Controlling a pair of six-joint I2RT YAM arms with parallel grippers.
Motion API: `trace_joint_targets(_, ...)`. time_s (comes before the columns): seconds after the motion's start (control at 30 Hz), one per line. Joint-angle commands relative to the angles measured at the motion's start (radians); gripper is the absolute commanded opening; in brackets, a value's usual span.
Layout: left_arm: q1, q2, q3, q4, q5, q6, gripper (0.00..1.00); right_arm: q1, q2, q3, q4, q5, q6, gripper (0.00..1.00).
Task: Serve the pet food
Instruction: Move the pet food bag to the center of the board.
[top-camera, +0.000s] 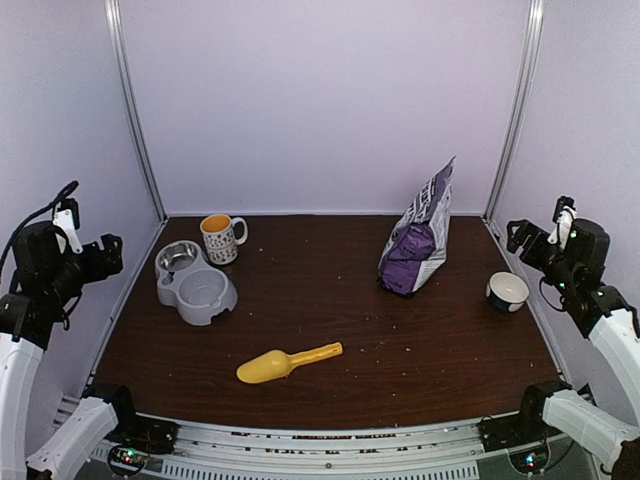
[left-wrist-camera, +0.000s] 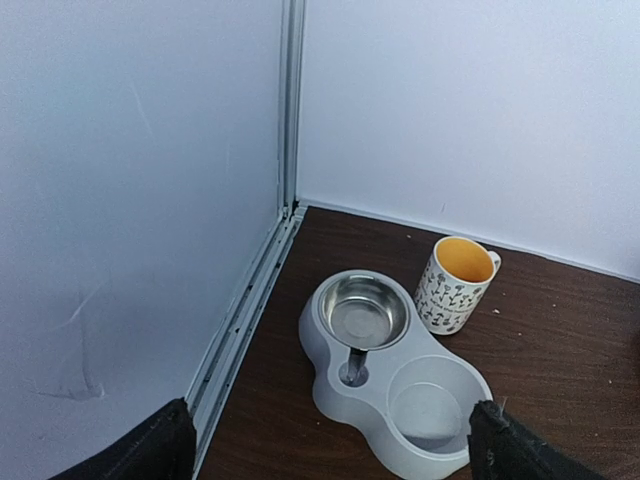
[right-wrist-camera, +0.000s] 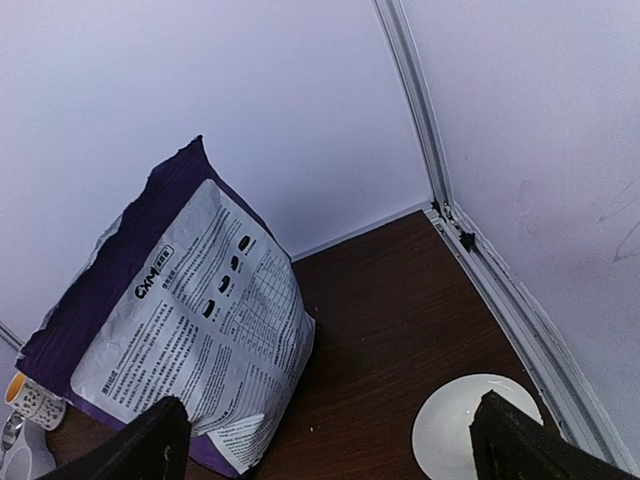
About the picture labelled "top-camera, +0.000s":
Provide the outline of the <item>purple pet food bag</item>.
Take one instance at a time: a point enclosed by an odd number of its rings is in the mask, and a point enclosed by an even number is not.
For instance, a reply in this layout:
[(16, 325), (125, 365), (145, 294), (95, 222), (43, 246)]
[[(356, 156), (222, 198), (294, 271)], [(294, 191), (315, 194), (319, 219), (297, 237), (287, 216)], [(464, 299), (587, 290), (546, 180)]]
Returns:
[(383, 289), (411, 297), (446, 262), (454, 165), (426, 182), (394, 225), (378, 263)]

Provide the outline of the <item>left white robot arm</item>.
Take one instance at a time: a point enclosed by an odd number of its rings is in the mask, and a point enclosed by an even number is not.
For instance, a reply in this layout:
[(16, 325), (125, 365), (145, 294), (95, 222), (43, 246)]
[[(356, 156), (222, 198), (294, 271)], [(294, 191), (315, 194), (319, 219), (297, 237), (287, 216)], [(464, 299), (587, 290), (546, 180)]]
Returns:
[(122, 240), (105, 234), (75, 250), (71, 234), (51, 221), (19, 226), (3, 253), (15, 259), (1, 298), (1, 476), (72, 479), (109, 434), (123, 444), (144, 433), (124, 385), (88, 389), (71, 417), (35, 453), (26, 452), (28, 407), (35, 375), (55, 324), (70, 325), (72, 299), (89, 283), (123, 268)]

